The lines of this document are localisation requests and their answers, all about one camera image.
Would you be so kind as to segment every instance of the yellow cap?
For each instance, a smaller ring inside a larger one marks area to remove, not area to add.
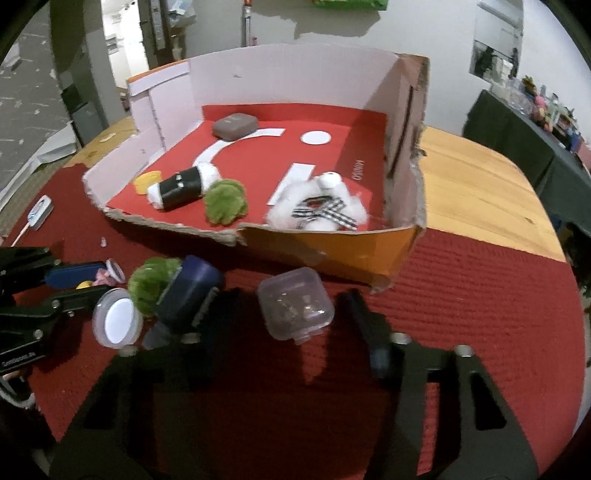
[[[160,183],[161,181],[162,172],[159,170],[143,173],[134,180],[135,192],[138,195],[146,195],[146,190],[150,185],[153,185],[154,183]]]
[[[80,285],[78,285],[76,287],[76,290],[80,289],[80,288],[88,288],[92,286],[92,282],[90,280],[86,280],[84,282],[82,282]]]

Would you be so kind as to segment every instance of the green hanging object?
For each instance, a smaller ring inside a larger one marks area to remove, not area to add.
[[[388,0],[312,0],[317,7],[339,10],[386,10]]]
[[[214,225],[230,225],[248,211],[244,185],[237,180],[218,180],[205,194],[205,216]]]
[[[152,257],[132,273],[127,290],[142,315],[156,315],[156,302],[180,266],[179,258]]]

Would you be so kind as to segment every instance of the gray soap bar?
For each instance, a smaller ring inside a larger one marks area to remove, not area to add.
[[[258,129],[258,119],[245,113],[233,113],[215,122],[212,127],[213,135],[234,142],[239,138],[250,135]]]

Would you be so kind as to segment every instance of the wooden tabletop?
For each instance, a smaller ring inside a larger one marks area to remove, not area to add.
[[[66,167],[96,164],[135,132],[127,117],[85,146]],[[428,127],[421,147],[427,226],[564,262],[554,229],[513,163],[479,144]]]

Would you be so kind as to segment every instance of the dark green tablecloth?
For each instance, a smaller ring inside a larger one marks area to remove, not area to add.
[[[591,178],[554,137],[485,90],[468,114],[463,136],[512,160],[549,215],[591,236]]]

